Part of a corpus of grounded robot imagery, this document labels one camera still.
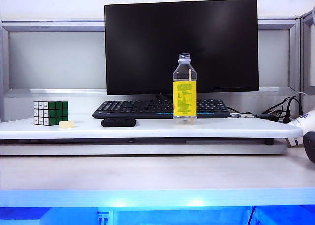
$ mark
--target black remote control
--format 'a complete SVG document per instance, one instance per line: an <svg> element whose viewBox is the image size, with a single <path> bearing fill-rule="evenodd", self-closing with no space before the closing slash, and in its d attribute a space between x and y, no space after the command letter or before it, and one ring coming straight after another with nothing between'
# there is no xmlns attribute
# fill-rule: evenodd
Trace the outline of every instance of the black remote control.
<svg viewBox="0 0 315 225"><path fill-rule="evenodd" d="M114 117L102 120L103 127L133 127L136 125L136 119L132 117Z"/></svg>

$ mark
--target black cable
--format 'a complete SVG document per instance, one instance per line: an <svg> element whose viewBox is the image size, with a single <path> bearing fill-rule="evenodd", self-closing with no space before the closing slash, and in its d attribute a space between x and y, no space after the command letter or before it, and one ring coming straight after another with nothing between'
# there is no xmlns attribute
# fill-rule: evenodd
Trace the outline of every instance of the black cable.
<svg viewBox="0 0 315 225"><path fill-rule="evenodd" d="M289 100L289 102L287 103L287 107L286 107L286 115L284 117L284 119L282 120L283 123L289 123L291 122L291 111L290 111L290 106L292 101L296 98L297 96L292 96Z"/></svg>
<svg viewBox="0 0 315 225"><path fill-rule="evenodd" d="M256 207L257 207L257 206L254 206L254 207L252 208L252 212L251 212L250 217L248 218L247 225L251 225L252 216L254 215L254 212L255 212Z"/></svg>
<svg viewBox="0 0 315 225"><path fill-rule="evenodd" d="M236 113L240 113L239 111L235 110L234 108L231 108L231 107L226 107L226 108L228 108L228 109L230 109L230 110L232 110L232 111L234 111Z"/></svg>
<svg viewBox="0 0 315 225"><path fill-rule="evenodd" d="M300 101L298 101L296 98L294 98L294 100L297 101L299 104L299 115L303 115L303 107L302 107Z"/></svg>
<svg viewBox="0 0 315 225"><path fill-rule="evenodd" d="M275 106L272 106L271 108L268 108L267 110L263 111L262 113L268 113L270 110L280 106L281 104L284 104L288 99L290 99L290 98L285 98L281 103L278 103Z"/></svg>
<svg viewBox="0 0 315 225"><path fill-rule="evenodd" d="M284 111L284 110L276 110L276 111L274 111L273 113L276 113L276 114L282 114L282 113L285 113L286 111Z"/></svg>

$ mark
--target bottle label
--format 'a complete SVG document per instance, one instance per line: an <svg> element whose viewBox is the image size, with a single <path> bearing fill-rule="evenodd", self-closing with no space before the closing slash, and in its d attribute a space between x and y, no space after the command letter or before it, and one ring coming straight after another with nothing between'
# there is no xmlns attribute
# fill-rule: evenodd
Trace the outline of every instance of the bottle label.
<svg viewBox="0 0 315 225"><path fill-rule="evenodd" d="M174 116L196 116L197 82L173 82Z"/></svg>

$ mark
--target yellow soap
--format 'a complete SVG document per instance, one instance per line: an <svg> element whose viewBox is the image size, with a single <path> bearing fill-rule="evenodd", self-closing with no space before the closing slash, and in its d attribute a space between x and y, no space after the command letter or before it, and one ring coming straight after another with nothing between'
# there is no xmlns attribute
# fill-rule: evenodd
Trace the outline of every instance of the yellow soap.
<svg viewBox="0 0 315 225"><path fill-rule="evenodd" d="M60 128L73 128L74 127L74 121L60 121L59 122Z"/></svg>

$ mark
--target black keyboard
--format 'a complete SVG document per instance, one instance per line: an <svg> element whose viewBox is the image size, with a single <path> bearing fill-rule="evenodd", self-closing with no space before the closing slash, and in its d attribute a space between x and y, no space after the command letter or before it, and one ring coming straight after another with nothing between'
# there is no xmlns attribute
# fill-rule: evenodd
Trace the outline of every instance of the black keyboard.
<svg viewBox="0 0 315 225"><path fill-rule="evenodd" d="M171 100L106 101L93 114L94 118L134 117L134 118L173 118ZM198 118L227 118L230 116L220 99L197 101Z"/></svg>

